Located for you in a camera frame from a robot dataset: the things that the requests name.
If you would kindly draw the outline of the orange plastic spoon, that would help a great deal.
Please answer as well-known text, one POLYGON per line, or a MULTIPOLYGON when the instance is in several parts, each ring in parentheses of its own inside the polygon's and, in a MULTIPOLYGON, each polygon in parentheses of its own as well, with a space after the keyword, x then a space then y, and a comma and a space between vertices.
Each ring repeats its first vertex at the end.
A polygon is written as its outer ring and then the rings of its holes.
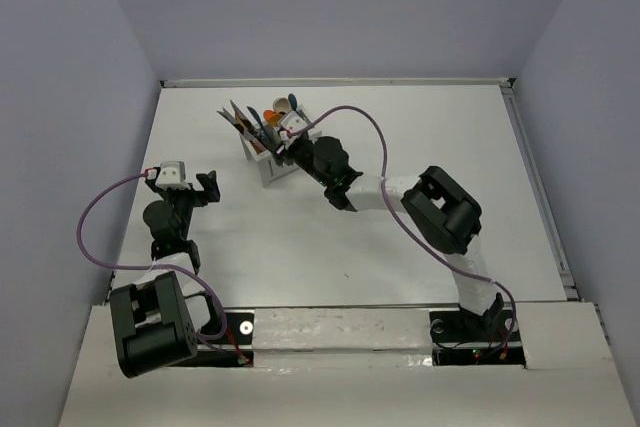
POLYGON ((282 113, 274 110, 267 109, 263 112, 264 120, 271 126, 276 126, 282 117, 282 113))

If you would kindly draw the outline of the blue plastic spoon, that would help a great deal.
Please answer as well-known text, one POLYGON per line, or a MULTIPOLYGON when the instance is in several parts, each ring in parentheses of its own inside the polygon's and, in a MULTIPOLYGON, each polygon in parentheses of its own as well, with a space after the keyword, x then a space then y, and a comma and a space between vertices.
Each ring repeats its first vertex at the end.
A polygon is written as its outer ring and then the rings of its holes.
POLYGON ((296 112, 298 110, 298 101, 296 96, 293 93, 289 93, 287 99, 290 104, 291 110, 296 112))

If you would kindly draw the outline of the red-orange plastic knife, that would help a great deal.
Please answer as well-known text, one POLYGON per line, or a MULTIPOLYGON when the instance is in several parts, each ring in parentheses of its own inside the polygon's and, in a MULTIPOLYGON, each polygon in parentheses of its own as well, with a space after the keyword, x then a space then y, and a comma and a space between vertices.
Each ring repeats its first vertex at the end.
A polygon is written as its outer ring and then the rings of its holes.
POLYGON ((257 140, 251 140, 250 144, 254 148, 257 154, 260 154, 266 151, 266 148, 264 147, 264 145, 257 140))

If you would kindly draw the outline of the steel knife green handle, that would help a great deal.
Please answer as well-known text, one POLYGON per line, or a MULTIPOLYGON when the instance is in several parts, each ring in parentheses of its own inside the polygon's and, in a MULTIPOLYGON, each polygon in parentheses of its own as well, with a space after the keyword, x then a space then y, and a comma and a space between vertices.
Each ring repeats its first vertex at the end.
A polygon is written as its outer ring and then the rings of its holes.
POLYGON ((256 136, 257 135, 256 128, 252 124, 252 122, 249 120, 249 118, 241 111, 241 109, 236 105, 236 103, 233 100, 229 100, 229 102, 234 111, 235 118, 238 121, 240 121, 253 136, 256 136))

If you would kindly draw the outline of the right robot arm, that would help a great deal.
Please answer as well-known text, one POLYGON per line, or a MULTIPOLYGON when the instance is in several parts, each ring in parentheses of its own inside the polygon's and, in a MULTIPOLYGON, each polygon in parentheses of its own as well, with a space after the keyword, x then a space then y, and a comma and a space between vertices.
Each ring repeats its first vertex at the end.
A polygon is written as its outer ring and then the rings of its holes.
POLYGON ((329 136, 312 141, 303 135, 276 149, 280 163, 294 164, 324 187, 324 196, 338 210, 386 210, 396 221, 404 213, 427 251, 450 269, 460 317, 454 329, 478 341, 500 328, 504 298, 490 277, 479 234, 482 210, 476 200, 446 171, 427 168, 417 177, 384 178, 349 165, 341 142, 329 136))

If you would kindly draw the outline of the steel knife dark handle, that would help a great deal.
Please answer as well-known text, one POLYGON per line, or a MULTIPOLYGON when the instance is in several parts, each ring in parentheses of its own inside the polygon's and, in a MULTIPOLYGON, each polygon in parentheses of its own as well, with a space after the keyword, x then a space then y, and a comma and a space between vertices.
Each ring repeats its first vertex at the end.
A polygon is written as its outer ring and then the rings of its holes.
POLYGON ((254 140, 254 136, 249 132, 249 130, 235 117, 232 117, 229 112, 225 109, 222 111, 218 111, 218 114, 224 118, 228 123, 230 123, 239 133, 240 135, 248 141, 254 140))

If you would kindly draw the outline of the beige plastic spoon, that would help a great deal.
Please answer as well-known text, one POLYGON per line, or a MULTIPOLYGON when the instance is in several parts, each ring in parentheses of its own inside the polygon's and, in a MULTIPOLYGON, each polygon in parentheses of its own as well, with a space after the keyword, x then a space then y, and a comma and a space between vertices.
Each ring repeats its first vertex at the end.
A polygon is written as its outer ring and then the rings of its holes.
POLYGON ((286 115, 292 110, 291 103, 286 97, 280 97, 274 100, 272 110, 281 115, 286 115))

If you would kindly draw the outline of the steel knife pink handle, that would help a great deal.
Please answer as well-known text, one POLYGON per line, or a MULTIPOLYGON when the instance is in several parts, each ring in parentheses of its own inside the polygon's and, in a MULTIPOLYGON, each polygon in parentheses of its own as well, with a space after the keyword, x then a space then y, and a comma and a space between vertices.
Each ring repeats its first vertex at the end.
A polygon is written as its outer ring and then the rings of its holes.
POLYGON ((264 145, 260 133, 247 118, 236 114, 235 120, 241 126, 241 134, 246 140, 252 143, 259 143, 261 145, 264 145))

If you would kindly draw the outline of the dark blue plastic knife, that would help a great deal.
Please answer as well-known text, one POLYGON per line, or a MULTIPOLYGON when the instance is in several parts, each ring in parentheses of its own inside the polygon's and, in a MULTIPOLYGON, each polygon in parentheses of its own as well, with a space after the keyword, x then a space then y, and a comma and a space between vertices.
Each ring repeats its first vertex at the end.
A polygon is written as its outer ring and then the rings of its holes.
POLYGON ((249 111, 249 113, 251 114, 251 116, 253 117, 253 119, 256 121, 256 125, 258 126, 263 138, 266 140, 268 138, 268 132, 265 129, 264 124, 262 123, 262 120, 259 116, 259 114, 257 113, 257 111, 251 107, 251 106, 247 106, 247 110, 249 111))

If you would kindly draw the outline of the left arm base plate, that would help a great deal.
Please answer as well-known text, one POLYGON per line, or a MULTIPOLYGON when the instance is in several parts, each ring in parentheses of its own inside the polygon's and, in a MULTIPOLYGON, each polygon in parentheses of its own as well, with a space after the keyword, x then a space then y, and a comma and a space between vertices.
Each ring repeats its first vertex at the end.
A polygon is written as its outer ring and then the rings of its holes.
POLYGON ((231 310, 227 313, 227 333, 211 341, 198 341, 197 355, 174 364, 174 368, 244 368, 254 363, 254 310, 231 310))

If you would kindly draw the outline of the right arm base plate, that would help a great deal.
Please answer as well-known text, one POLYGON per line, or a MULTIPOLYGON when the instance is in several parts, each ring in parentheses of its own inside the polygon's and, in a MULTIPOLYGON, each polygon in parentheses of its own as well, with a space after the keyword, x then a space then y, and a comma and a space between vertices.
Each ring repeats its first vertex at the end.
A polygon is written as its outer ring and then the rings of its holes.
POLYGON ((502 344, 511 327, 511 310, 498 317, 498 325, 488 333, 472 333, 463 325, 458 310, 429 313, 433 364, 436 366, 526 365, 518 327, 502 344))

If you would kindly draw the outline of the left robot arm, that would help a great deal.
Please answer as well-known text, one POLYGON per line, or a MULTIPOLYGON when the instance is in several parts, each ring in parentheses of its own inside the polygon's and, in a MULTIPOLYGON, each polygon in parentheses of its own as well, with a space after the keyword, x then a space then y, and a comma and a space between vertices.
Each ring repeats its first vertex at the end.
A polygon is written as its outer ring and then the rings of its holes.
POLYGON ((200 190, 185 180, 178 162, 148 171, 145 184, 160 196, 142 214, 152 236, 152 264, 109 300, 117 360, 128 378, 192 359, 199 341, 227 333, 219 299, 200 283, 199 250, 189 238, 193 210, 220 200, 217 175, 198 173, 196 179, 200 190))

